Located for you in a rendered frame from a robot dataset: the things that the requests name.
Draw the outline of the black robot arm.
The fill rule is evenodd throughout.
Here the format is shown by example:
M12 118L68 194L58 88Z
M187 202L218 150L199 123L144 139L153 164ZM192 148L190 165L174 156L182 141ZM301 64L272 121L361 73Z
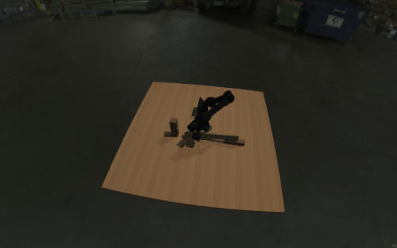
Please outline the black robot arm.
M198 126L200 126L200 131L203 130L207 132L210 128L209 120L212 115L221 110L223 107L227 106L229 103L234 101L234 96L231 91L227 90L222 96L216 98L208 97L205 102L201 102L201 107L206 110L207 107L211 107L210 110L199 113L194 120L188 125L188 129L193 132ZM212 108L213 107L213 108ZM201 127L202 126L202 127Z

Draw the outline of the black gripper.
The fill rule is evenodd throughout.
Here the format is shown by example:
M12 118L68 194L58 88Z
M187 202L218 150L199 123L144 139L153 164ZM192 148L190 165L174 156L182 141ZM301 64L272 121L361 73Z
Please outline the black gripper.
M192 138L195 139L195 140L198 140L198 139L200 139L200 136L201 136L201 134L200 134L200 126L198 126L195 130L197 132L193 133Z

